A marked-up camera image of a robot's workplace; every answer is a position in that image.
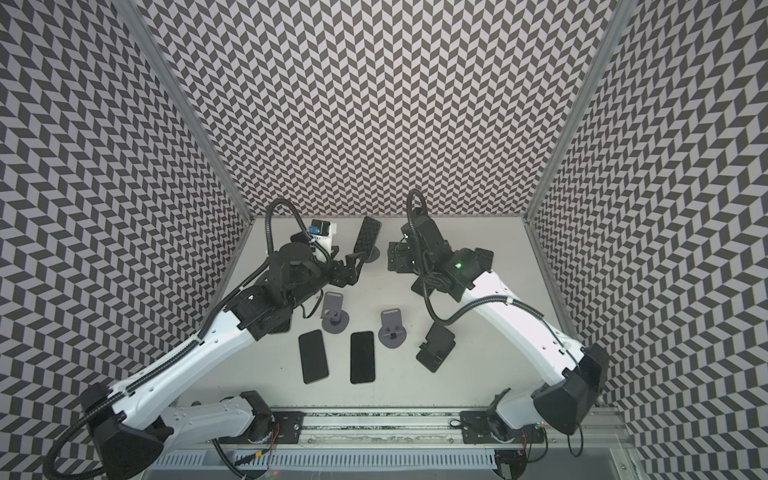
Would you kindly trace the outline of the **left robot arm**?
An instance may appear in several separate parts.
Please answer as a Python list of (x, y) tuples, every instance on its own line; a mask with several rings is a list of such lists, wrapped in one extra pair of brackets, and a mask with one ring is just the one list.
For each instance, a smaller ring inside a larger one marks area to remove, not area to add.
[(56, 461), (81, 431), (88, 433), (101, 465), (77, 473), (79, 479), (131, 479), (161, 455), (188, 444), (267, 435), (272, 412), (256, 392), (195, 407), (173, 403), (229, 357), (280, 329), (297, 307), (326, 286), (356, 284), (376, 247), (381, 223), (365, 218), (352, 253), (339, 260), (332, 223), (306, 225), (291, 201), (271, 202), (264, 221), (264, 262), (214, 306), (197, 333), (141, 372), (111, 386), (93, 385), (81, 394), (83, 415), (45, 455), (46, 478), (66, 478)]

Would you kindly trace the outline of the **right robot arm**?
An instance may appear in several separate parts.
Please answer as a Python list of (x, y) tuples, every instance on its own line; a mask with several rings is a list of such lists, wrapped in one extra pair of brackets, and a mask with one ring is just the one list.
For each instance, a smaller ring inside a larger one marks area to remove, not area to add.
[(607, 350), (570, 337), (523, 302), (493, 270), (491, 251), (452, 249), (420, 190), (410, 190), (405, 205), (402, 238), (388, 248), (388, 268), (415, 275), (411, 289), (423, 299), (435, 330), (447, 331), (476, 313), (525, 354), (541, 378), (530, 392), (505, 389), (494, 397), (487, 410), (493, 434), (501, 438), (539, 423), (566, 436), (580, 432), (606, 384)]

